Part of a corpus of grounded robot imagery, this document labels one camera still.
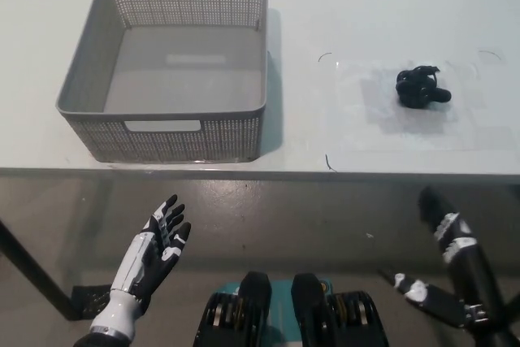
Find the white and black left hand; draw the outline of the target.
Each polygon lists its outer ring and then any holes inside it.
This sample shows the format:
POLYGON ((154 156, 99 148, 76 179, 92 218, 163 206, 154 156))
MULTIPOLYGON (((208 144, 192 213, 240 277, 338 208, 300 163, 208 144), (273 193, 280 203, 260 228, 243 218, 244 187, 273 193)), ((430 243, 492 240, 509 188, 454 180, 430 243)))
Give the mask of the white and black left hand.
POLYGON ((133 237, 111 284, 109 301, 96 315, 77 346, 129 346, 136 322, 151 297, 178 263, 189 238, 185 205, 173 194, 147 219, 133 237))

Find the white and black right hand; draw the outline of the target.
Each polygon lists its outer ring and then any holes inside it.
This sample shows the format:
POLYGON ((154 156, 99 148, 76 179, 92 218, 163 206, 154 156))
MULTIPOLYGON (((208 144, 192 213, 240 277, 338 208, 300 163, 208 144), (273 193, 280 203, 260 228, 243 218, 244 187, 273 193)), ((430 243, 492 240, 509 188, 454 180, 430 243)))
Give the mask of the white and black right hand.
POLYGON ((418 198, 421 220, 442 255, 453 293, 402 271, 379 274, 416 309, 451 327, 474 331, 506 323, 505 302, 479 242, 460 211, 431 187, 418 198))

